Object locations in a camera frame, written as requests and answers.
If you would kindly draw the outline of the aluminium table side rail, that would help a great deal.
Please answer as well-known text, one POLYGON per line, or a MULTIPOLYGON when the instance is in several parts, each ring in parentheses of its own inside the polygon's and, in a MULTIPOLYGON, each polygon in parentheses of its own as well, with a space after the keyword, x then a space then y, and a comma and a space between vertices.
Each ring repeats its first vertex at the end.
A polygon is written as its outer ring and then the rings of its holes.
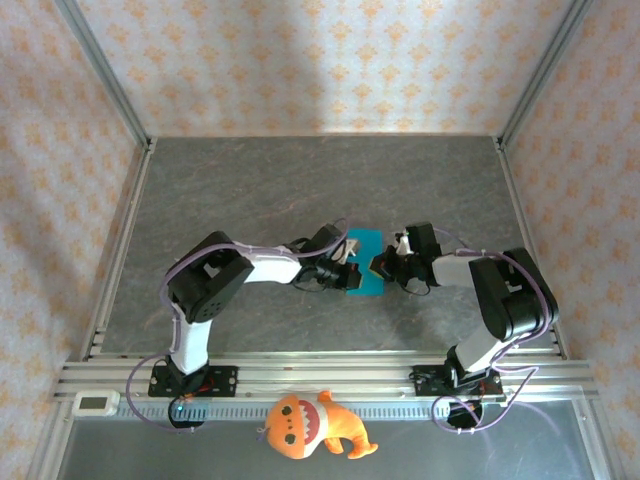
POLYGON ((79 349, 78 359, 81 362, 88 361, 92 357, 91 351, 95 337, 105 332, 108 326, 143 195, 151 157, 155 152, 157 142, 157 137, 151 137, 132 162, 131 172, 127 177, 119 210, 114 219, 116 230, 110 236, 112 243, 109 257, 104 263, 105 276, 99 284, 97 299, 79 349))
MULTIPOLYGON (((513 203, 524 245, 531 254, 539 270, 543 271, 540 260, 538 258, 538 251, 533 242, 531 229, 529 228, 529 223, 527 221, 524 204, 520 198, 515 176, 509 163, 506 147, 503 145, 503 142, 499 137, 493 137, 492 141, 504 173, 505 181, 513 203)), ((565 338, 559 321, 556 321, 554 326, 550 328, 550 336, 554 340, 555 349, 558 351, 558 355, 563 360, 568 360, 570 356, 567 353, 564 345, 565 338)))

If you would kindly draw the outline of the blue cloth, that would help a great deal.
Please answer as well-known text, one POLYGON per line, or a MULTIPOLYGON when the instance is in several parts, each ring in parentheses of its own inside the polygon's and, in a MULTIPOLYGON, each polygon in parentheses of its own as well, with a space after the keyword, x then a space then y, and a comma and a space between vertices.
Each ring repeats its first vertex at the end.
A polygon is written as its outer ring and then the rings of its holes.
POLYGON ((348 290, 349 296, 381 296, 384 280, 370 270, 373 258, 384 251, 383 235, 379 230, 352 228, 347 234, 349 240, 357 240, 359 248, 352 262, 358 265, 361 284, 357 289, 348 290))

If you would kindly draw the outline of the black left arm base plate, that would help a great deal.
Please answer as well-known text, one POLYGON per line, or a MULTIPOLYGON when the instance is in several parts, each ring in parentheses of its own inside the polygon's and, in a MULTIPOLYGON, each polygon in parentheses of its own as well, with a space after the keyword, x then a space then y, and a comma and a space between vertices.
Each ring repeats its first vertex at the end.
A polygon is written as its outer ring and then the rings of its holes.
POLYGON ((236 366, 209 365, 189 375, 172 366, 154 366, 148 395, 152 398, 230 398, 236 394, 238 373, 236 366))

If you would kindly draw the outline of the small white display device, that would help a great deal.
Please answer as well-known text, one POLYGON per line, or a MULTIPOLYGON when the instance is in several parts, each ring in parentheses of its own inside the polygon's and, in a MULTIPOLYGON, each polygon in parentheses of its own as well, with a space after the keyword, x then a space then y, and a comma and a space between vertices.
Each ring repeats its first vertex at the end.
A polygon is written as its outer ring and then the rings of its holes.
POLYGON ((116 414, 120 403, 116 390, 83 390, 76 393, 72 405, 75 417, 110 417, 116 414))

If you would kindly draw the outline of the aluminium frame leg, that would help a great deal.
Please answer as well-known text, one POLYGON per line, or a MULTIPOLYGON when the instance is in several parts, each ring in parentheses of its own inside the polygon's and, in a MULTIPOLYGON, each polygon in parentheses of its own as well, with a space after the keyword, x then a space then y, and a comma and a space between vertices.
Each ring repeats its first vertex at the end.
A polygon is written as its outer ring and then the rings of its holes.
POLYGON ((627 480, 602 402, 580 398, 572 405, 594 479, 627 480))
POLYGON ((71 402, 55 402, 48 414, 26 480, 57 480, 73 427, 71 402))

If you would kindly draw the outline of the orange shark plush toy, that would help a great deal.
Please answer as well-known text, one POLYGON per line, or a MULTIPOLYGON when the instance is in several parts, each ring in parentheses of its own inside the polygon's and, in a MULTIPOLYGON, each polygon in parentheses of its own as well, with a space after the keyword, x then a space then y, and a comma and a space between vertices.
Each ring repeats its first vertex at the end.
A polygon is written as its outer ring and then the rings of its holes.
POLYGON ((347 454, 351 460, 371 455, 379 448, 369 440, 361 418, 335 402, 329 390, 284 396, 267 414, 260 434, 275 451, 293 460, 310 457, 320 445, 342 455, 344 440, 351 444, 347 454))

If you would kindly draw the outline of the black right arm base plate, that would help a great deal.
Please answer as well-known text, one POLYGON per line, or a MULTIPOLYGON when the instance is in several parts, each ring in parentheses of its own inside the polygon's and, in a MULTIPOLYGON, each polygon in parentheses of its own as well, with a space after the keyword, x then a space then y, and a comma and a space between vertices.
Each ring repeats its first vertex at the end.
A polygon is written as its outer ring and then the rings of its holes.
POLYGON ((415 365, 409 379, 418 397, 504 395, 500 374, 495 370, 481 371, 459 378, 453 366, 415 365))

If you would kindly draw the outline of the aluminium mounting rail beam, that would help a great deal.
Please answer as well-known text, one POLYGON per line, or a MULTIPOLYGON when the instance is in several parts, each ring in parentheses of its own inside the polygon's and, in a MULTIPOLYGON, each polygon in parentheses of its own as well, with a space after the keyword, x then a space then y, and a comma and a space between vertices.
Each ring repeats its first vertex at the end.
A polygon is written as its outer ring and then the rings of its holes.
MULTIPOLYGON (((151 362, 137 372, 137 358, 98 355, 84 362, 64 364, 53 387, 53 398, 70 401, 80 391, 115 390, 148 397, 151 362)), ((214 366, 239 368, 236 399, 239 401, 278 399, 286 393, 317 393, 329 390, 336 401, 408 400, 415 396, 409 380, 416 365, 440 365, 444 359, 416 351, 390 352, 265 352, 219 355, 210 358, 214 366)), ((537 366, 539 371, 523 387, 519 398, 531 401, 569 400, 598 396, 595 376, 586 361, 565 360, 554 355, 509 355, 501 362, 504 391, 510 395, 521 386, 526 373, 519 369, 537 366)))

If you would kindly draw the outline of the aluminium frame post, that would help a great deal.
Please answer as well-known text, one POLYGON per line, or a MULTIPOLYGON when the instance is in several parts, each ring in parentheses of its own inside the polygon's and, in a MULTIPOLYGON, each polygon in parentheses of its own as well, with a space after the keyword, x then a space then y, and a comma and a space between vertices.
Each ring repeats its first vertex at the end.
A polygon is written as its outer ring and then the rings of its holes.
POLYGON ((54 3, 79 42, 128 131, 137 144, 148 149, 152 138, 143 127, 77 0, 54 0, 54 3))
POLYGON ((508 117, 502 132, 494 138, 499 152, 505 153, 514 142, 519 130, 524 124, 535 102, 542 94, 547 81, 569 47, 572 38, 581 27, 594 0, 571 0, 560 20, 548 45, 544 49, 533 73, 531 74, 522 94, 508 117))

